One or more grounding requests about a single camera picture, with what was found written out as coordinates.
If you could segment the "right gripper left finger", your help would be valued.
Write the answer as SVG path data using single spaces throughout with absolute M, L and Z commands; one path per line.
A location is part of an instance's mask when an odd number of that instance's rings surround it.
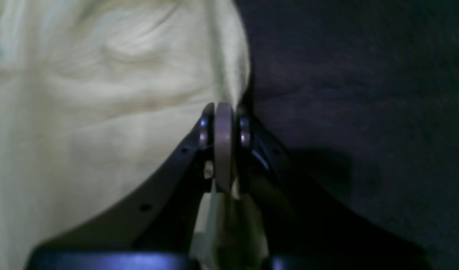
M 209 103 L 164 163 L 89 222 L 38 246 L 27 270 L 200 270 L 189 254 L 212 147 Z

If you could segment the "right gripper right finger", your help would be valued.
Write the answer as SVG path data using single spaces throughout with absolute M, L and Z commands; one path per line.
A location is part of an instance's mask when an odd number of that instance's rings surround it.
M 344 206 L 239 105 L 240 192 L 259 209 L 269 256 L 263 270 L 431 270 L 425 250 Z

